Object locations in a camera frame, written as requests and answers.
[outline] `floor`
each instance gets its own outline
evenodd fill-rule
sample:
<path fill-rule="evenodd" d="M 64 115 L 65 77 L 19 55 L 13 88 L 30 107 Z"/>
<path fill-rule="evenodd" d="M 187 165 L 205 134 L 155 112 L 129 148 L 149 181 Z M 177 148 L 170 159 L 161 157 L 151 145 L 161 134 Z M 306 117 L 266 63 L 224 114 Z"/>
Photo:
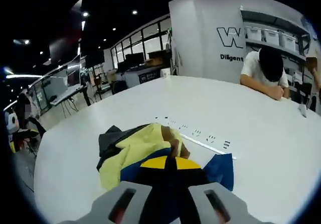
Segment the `floor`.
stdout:
<path fill-rule="evenodd" d="M 88 94 L 88 97 L 90 98 L 89 100 L 90 100 L 91 104 L 93 104 L 93 102 L 100 101 L 99 95 L 97 94 L 95 97 L 91 87 L 88 87 L 87 94 Z M 111 95 L 112 95 L 111 91 L 107 91 L 101 95 L 101 98 L 104 99 L 104 98 L 107 98 Z M 74 99 L 74 103 L 75 103 L 77 110 L 81 110 L 81 109 L 87 107 L 87 103 L 86 103 L 85 98 L 82 93 L 78 93 L 75 96 L 73 96 L 72 98 Z M 73 104 L 70 101 L 65 101 L 65 102 L 57 105 L 56 107 L 51 108 L 46 113 L 44 113 L 39 118 L 39 122 L 42 124 L 42 126 L 46 130 L 49 130 L 52 127 L 54 127 L 56 124 L 58 124 L 61 120 L 65 119 L 65 115 L 66 115 L 66 118 L 74 115 L 76 113 L 76 111 L 73 110 L 72 108 L 73 109 L 75 108 L 73 106 Z"/>

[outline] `white wall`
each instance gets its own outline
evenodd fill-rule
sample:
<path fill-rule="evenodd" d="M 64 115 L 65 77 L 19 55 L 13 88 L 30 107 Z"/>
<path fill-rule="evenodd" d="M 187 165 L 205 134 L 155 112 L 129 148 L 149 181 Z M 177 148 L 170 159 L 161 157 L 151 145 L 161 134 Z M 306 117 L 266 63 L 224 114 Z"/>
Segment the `white wall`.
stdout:
<path fill-rule="evenodd" d="M 114 69 L 112 65 L 110 48 L 104 49 L 104 58 L 105 58 L 105 62 L 102 64 L 103 71 L 108 72 L 109 70 Z"/>
<path fill-rule="evenodd" d="M 302 14 L 273 0 L 174 0 L 169 6 L 173 38 L 183 62 L 180 75 L 186 76 L 239 82 L 243 62 L 221 59 L 221 54 L 240 58 L 246 55 L 241 6 L 302 26 Z"/>

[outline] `black ceiling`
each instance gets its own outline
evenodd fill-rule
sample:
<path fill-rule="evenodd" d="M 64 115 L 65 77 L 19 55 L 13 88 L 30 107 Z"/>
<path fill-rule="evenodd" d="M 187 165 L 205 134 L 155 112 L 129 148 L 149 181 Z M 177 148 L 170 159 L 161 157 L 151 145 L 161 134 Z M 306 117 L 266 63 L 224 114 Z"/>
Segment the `black ceiling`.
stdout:
<path fill-rule="evenodd" d="M 55 68 L 53 65 L 43 65 L 50 57 L 49 43 L 63 28 L 70 9 L 77 1 L 11 0 L 8 3 L 8 14 L 11 16 L 9 25 L 12 36 L 5 40 L 8 50 L 3 48 L 2 66 L 10 67 L 14 73 L 29 74 L 44 74 Z M 82 52 L 88 53 L 98 46 L 109 48 L 138 27 L 168 14 L 169 1 L 171 0 L 82 0 L 81 10 L 90 14 L 85 19 L 86 26 L 81 36 Z M 314 8 L 307 6 L 313 5 L 316 0 L 276 1 L 289 5 L 314 20 Z M 136 16 L 131 14 L 134 9 L 138 10 Z M 30 39 L 31 43 L 17 44 L 14 39 Z"/>

